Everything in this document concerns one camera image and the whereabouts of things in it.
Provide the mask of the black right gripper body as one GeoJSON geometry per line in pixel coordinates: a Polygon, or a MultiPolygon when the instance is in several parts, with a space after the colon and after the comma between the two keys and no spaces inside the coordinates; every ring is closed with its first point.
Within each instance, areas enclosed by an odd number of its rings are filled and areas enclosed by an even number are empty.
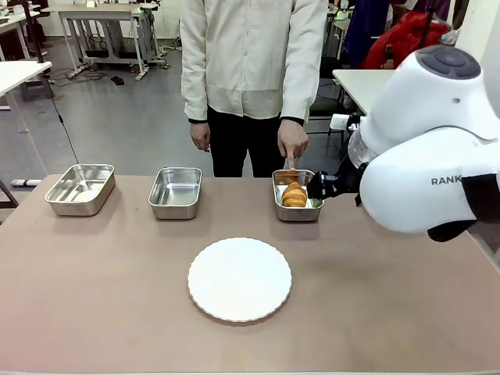
{"type": "Polygon", "coordinates": [[[336,177],[336,181],[334,182],[335,185],[334,197],[343,194],[356,194],[355,205],[361,206],[362,199],[359,193],[359,186],[367,167],[368,167],[367,162],[364,162],[359,166],[356,166],[350,160],[350,158],[344,158],[341,161],[339,169],[334,175],[336,177]]]}

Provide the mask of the person's left hand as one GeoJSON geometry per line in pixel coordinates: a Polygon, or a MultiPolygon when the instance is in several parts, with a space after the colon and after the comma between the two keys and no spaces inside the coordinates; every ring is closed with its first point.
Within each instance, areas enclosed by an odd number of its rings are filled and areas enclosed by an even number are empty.
{"type": "Polygon", "coordinates": [[[295,169],[295,160],[303,155],[309,143],[308,134],[302,125],[294,120],[284,119],[280,122],[277,143],[281,155],[286,159],[288,167],[295,169]]]}

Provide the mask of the person's right hand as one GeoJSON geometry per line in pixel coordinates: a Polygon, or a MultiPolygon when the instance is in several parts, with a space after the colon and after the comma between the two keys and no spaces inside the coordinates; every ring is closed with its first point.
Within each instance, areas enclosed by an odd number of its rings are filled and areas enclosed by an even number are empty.
{"type": "Polygon", "coordinates": [[[195,147],[203,152],[210,152],[210,129],[208,123],[192,123],[191,140],[195,147]]]}

